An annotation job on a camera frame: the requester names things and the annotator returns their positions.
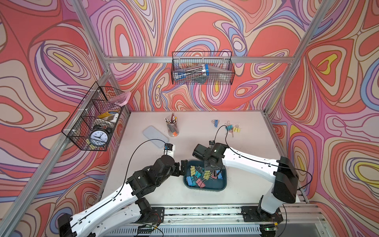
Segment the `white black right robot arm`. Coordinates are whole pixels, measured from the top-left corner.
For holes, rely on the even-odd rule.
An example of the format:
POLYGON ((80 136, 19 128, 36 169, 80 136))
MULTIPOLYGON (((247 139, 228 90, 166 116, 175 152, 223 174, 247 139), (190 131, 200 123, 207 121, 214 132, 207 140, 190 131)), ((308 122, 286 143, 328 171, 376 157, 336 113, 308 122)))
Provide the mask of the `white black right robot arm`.
POLYGON ((272 184, 268 192, 262 195, 257 206, 243 206, 241 214, 245 222, 277 222, 283 221, 279 207, 283 204, 296 202, 299 176, 297 168, 287 157, 279 160, 265 159, 243 153, 232 147, 216 143, 212 147, 198 144, 192 155, 204 162, 205 168, 222 170, 237 168, 258 175, 272 184))

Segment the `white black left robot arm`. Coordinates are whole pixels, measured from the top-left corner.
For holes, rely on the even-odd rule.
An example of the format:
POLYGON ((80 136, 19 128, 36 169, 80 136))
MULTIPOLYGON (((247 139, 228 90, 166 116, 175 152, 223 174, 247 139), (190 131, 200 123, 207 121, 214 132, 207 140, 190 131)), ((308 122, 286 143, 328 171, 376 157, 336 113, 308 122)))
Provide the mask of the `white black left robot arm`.
POLYGON ((123 185, 94 206, 58 218, 61 237, 103 237, 130 223, 149 223, 153 209, 145 198, 171 176, 185 174, 187 160, 179 163, 162 155, 152 166, 134 172, 123 185))

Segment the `pink binder clip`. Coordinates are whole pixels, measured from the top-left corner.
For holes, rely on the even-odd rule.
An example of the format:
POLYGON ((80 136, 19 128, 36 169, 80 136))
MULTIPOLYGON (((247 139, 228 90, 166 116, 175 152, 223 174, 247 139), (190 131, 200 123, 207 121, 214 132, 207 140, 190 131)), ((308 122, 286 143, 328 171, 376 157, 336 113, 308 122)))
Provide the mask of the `pink binder clip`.
POLYGON ((213 170, 213 171, 211 171, 211 175, 210 175, 210 178, 211 179, 217 179, 217 171, 216 170, 213 170))
POLYGON ((196 180, 196 184, 198 185, 199 188, 204 188, 205 187, 205 183, 204 183, 204 180, 198 178, 196 180))

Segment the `dark teal storage tray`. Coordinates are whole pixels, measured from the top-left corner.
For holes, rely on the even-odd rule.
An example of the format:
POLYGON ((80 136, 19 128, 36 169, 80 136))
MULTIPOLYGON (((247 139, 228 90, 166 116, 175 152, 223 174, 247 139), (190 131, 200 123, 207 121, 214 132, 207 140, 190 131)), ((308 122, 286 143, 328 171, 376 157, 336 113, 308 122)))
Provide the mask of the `dark teal storage tray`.
POLYGON ((183 183, 190 189, 220 192, 227 186, 227 171, 225 168, 210 170, 205 168, 204 162, 188 161, 183 183))

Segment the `green yellow binder clip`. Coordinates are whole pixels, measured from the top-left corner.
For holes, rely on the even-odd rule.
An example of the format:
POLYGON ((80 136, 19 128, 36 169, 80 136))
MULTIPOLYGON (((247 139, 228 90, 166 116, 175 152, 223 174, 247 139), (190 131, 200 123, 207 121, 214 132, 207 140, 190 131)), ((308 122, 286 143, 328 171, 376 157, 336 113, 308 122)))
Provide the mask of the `green yellow binder clip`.
POLYGON ((210 178, 211 171, 210 170, 205 170, 203 173, 203 179, 208 180, 210 178))

